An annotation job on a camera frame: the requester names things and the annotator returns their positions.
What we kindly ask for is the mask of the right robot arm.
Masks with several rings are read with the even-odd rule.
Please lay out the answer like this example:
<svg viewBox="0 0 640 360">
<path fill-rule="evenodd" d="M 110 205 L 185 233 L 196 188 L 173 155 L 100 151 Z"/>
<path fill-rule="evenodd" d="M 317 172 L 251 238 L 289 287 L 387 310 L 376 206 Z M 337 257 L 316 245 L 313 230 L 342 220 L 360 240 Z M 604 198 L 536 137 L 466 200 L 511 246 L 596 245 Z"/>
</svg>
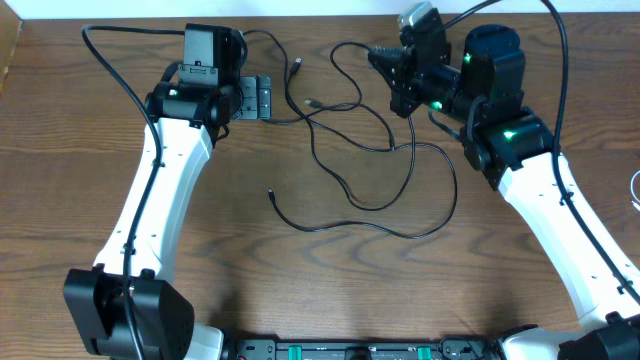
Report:
<svg viewBox="0 0 640 360">
<path fill-rule="evenodd" d="M 482 25 L 466 37 L 460 67 L 438 18 L 404 26 L 397 48 L 368 59 L 392 91 L 401 117 L 420 105 L 461 123 L 471 166 L 530 227 L 559 273 L 578 317 L 577 333 L 539 327 L 497 341 L 505 359 L 635 359 L 639 355 L 639 271 L 579 190 L 553 135 L 522 103 L 525 57 L 518 34 Z"/>
</svg>

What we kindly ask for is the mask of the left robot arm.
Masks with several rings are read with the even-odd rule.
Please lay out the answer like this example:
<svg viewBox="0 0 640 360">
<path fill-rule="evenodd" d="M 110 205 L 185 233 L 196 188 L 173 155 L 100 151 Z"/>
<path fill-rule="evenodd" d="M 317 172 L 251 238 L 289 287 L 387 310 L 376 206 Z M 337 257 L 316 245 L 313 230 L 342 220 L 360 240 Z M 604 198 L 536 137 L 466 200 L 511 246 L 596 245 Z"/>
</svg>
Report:
<svg viewBox="0 0 640 360">
<path fill-rule="evenodd" d="M 135 104 L 144 145 L 117 224 L 88 270 L 63 294 L 88 353 L 110 359 L 232 359 L 236 346 L 200 324 L 174 287 L 178 241 L 197 179 L 236 119 L 271 115 L 271 81 L 241 70 L 239 30 L 188 24 L 184 55 Z"/>
</svg>

